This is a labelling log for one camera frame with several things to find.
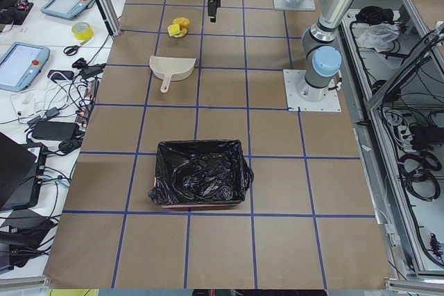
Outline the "beige dustpan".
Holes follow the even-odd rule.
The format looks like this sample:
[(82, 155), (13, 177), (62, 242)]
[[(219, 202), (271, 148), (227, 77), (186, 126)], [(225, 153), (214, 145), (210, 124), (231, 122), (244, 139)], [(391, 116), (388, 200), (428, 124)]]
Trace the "beige dustpan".
[(196, 63), (196, 58), (169, 58), (152, 55), (149, 60), (151, 71), (162, 81), (160, 91), (166, 94), (171, 81), (188, 78)]

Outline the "bin with black bag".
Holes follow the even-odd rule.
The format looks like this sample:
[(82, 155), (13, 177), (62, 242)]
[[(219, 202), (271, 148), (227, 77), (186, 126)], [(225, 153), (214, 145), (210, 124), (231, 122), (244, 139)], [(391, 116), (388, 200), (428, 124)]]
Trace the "bin with black bag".
[(162, 208), (236, 205), (253, 180), (238, 139), (161, 141), (148, 197)]

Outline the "brown potato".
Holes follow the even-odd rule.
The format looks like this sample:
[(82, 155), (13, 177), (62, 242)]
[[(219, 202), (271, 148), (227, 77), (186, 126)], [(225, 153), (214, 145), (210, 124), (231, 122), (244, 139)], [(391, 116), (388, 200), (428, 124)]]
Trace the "brown potato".
[(173, 24), (178, 24), (181, 29), (188, 29), (190, 25), (190, 20), (186, 17), (178, 17), (173, 20)]

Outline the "yellow green sponge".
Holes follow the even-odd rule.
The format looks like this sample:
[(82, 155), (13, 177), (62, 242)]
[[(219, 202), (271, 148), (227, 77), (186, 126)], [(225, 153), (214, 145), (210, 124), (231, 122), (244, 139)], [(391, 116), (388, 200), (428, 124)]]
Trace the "yellow green sponge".
[(168, 26), (168, 33), (171, 37), (177, 36), (181, 33), (181, 27), (179, 24), (171, 24)]

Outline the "yellow tape roll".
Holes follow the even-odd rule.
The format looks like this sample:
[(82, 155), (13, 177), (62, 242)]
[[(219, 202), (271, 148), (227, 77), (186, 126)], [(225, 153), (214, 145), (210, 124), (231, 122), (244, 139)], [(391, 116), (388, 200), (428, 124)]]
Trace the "yellow tape roll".
[(71, 27), (71, 32), (74, 34), (75, 38), (80, 41), (88, 40), (94, 35), (92, 26), (85, 21), (75, 23)]

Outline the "blue teach pendant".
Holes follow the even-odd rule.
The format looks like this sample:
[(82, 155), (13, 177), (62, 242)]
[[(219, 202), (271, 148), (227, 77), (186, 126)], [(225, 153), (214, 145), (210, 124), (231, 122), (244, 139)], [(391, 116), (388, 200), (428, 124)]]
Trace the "blue teach pendant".
[(49, 59), (45, 46), (15, 42), (1, 58), (1, 89), (20, 92), (28, 87)]
[(40, 11), (48, 16), (72, 20), (87, 9), (93, 1), (94, 0), (50, 0), (42, 6)]

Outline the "black scissors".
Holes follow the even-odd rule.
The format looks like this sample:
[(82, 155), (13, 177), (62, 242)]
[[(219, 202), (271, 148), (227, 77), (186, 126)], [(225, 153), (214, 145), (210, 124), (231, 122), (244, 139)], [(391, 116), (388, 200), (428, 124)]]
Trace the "black scissors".
[(74, 56), (74, 55), (77, 54), (78, 50), (79, 50), (84, 44), (86, 44), (86, 43), (88, 43), (88, 42), (89, 42), (89, 39), (88, 39), (88, 40), (83, 40), (82, 42), (80, 42), (79, 44), (76, 44), (76, 45), (66, 46), (66, 47), (63, 49), (63, 53), (64, 53), (66, 56)]

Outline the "black power adapter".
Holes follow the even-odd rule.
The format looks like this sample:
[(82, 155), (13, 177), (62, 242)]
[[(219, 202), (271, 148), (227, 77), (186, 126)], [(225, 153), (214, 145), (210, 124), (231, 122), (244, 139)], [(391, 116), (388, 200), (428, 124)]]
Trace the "black power adapter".
[(77, 123), (48, 121), (38, 123), (31, 136), (40, 140), (64, 141), (74, 139), (78, 134), (80, 127)]

